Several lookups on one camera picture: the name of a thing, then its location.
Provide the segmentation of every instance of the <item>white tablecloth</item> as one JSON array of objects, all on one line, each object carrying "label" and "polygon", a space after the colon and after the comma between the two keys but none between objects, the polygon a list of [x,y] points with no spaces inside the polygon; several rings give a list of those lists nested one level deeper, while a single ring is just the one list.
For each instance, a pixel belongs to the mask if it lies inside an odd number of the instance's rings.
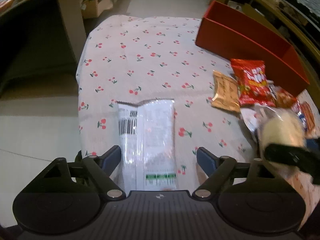
[{"label": "white tablecloth", "polygon": [[[199,24],[191,18],[112,16],[90,33],[77,70],[83,156],[102,155],[120,145],[116,101],[174,98],[179,189],[193,192],[199,186],[195,153],[200,146],[238,162],[255,157],[256,146],[243,121],[210,105],[212,70],[233,71],[228,60],[194,44]],[[306,91],[301,97],[310,104],[319,131],[315,105]],[[308,217],[320,191],[305,174],[297,176],[292,184],[310,202]]]}]

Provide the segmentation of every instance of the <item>red snack bag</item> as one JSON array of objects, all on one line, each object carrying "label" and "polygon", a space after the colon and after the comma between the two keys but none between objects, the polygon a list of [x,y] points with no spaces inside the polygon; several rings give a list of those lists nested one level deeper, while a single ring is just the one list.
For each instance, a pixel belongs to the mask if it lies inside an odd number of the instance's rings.
[{"label": "red snack bag", "polygon": [[231,59],[231,67],[238,79],[240,105],[276,106],[265,75],[262,60]]}]

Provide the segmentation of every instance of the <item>red box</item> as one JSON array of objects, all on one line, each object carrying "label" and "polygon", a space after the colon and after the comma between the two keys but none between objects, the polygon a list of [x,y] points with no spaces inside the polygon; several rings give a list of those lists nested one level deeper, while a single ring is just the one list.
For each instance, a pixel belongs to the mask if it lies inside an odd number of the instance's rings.
[{"label": "red box", "polygon": [[247,15],[217,1],[211,3],[202,18],[196,45],[229,60],[263,60],[267,78],[293,96],[309,85],[290,43]]}]

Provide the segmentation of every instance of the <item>floor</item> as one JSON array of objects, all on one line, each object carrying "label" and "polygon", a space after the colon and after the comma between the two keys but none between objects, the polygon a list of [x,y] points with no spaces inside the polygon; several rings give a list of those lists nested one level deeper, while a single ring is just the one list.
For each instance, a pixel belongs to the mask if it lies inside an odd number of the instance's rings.
[{"label": "floor", "polygon": [[[201,18],[208,0],[119,0],[114,14]],[[0,223],[16,224],[12,202],[50,161],[74,160],[80,148],[75,78],[38,77],[10,85],[0,98]]]}]

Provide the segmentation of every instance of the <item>gold snack package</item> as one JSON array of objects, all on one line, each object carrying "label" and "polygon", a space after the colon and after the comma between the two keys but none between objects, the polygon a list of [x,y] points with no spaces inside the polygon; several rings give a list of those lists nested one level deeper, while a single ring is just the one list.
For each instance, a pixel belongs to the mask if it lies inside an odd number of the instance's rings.
[{"label": "gold snack package", "polygon": [[215,95],[211,106],[240,113],[238,83],[218,71],[213,71]]}]

